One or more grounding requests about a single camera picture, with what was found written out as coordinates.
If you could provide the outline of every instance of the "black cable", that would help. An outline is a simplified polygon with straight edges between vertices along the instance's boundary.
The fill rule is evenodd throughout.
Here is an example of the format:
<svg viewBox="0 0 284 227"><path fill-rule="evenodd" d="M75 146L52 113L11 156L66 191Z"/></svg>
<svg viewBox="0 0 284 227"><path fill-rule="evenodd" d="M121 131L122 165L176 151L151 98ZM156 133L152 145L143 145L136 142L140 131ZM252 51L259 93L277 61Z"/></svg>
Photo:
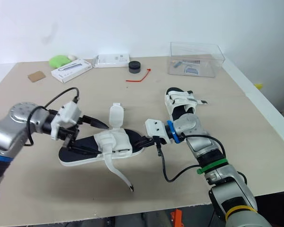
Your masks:
<svg viewBox="0 0 284 227"><path fill-rule="evenodd" d="M209 223L208 223L207 227L210 227L210 225L212 224L213 216L214 216L214 210L213 210L212 217L210 218L210 220L209 220Z"/></svg>
<svg viewBox="0 0 284 227"><path fill-rule="evenodd" d="M157 148L158 150L158 153L161 155L161 158L162 158L162 165L163 165L163 175L164 175L164 178L167 182L174 182L182 173L184 173L186 170L188 169L191 169L191 168L195 168L195 167L199 167L199 165L192 165L192 166L189 166L189 167L186 167L185 169L181 170L174 178L172 179L169 179L167 177L167 174L166 174L166 166L165 166L165 158L164 158L164 155L163 155L163 152L161 150L161 148Z"/></svg>
<svg viewBox="0 0 284 227"><path fill-rule="evenodd" d="M55 96L51 101L49 101L44 107L47 108L53 101L55 101L57 98L59 98L61 95L65 94L66 92L69 92L71 90L76 90L77 91L77 95L74 97L73 102L77 103L79 100L79 89L76 87L71 87L69 89L66 89L65 91L61 92L60 94L58 94L57 96Z"/></svg>
<svg viewBox="0 0 284 227"><path fill-rule="evenodd" d="M30 130L30 119L32 118L32 116L36 112L36 110L38 110L38 109L45 109L46 110L46 108L44 106L39 105L39 106L35 107L32 110L32 112L30 112L30 114L27 118L27 137L28 137L30 144L24 144L24 146L26 146L26 147L30 147L34 144L34 141L33 141L32 135L31 135L31 130Z"/></svg>
<svg viewBox="0 0 284 227"><path fill-rule="evenodd" d="M214 140L214 141L216 141L220 145L220 147L222 149L222 153L223 153L224 157L226 157L226 152L225 152L223 144L218 139L216 139L215 137L208 136L208 135L185 135L184 133L182 133L182 136L184 138L188 138L188 137L204 137L204 138L208 138L208 139Z"/></svg>
<svg viewBox="0 0 284 227"><path fill-rule="evenodd" d="M240 174L244 178L244 183L247 184L247 177L243 173L241 173L239 171L237 171L237 172L238 172L238 174Z"/></svg>

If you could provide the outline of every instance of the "clear plastic box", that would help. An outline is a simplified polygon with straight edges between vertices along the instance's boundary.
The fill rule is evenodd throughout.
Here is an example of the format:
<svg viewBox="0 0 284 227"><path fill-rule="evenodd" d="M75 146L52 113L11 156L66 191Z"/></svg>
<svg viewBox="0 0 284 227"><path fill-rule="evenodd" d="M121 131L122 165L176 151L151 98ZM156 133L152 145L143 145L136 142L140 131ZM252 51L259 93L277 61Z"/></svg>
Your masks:
<svg viewBox="0 0 284 227"><path fill-rule="evenodd" d="M168 73L215 77L224 60L218 45L171 42Z"/></svg>

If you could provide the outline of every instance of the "white wall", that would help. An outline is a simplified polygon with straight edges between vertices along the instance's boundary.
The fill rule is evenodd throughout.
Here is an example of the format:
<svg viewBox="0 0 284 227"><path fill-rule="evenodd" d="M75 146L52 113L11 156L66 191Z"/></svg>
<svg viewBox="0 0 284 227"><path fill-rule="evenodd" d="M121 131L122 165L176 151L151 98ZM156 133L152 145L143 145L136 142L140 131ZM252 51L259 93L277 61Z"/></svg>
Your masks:
<svg viewBox="0 0 284 227"><path fill-rule="evenodd" d="M0 63L167 55L170 41L218 44L284 107L284 0L0 0Z"/></svg>

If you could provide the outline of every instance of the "green sponge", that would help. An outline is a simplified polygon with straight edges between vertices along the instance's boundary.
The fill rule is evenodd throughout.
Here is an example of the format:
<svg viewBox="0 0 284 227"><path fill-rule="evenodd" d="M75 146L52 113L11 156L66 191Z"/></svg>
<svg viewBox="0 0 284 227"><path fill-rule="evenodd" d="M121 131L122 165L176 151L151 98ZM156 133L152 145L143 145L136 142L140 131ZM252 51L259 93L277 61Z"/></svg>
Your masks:
<svg viewBox="0 0 284 227"><path fill-rule="evenodd" d="M57 55L54 56L53 58L51 58L49 60L49 65L55 69L60 68L63 65L66 65L68 63L70 63L71 60L69 60L68 57L66 57L65 55Z"/></svg>

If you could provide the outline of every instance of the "green ring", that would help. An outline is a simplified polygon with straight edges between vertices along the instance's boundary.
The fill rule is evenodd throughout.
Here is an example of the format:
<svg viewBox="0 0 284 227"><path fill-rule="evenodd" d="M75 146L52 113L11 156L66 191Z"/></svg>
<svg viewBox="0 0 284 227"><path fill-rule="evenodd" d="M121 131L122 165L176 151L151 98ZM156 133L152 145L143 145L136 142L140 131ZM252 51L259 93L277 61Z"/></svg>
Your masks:
<svg viewBox="0 0 284 227"><path fill-rule="evenodd" d="M218 160L218 161L212 162L211 164L208 164L207 166L204 166L204 167L201 168L201 169L197 169L197 173L198 173L198 174L202 174L202 173L204 173L206 170L211 169L211 168L213 168L213 167L215 167L215 166L218 166L218 165L223 164L223 163L226 163L226 162L228 162L226 158L223 158L223 159L220 159L220 160Z"/></svg>

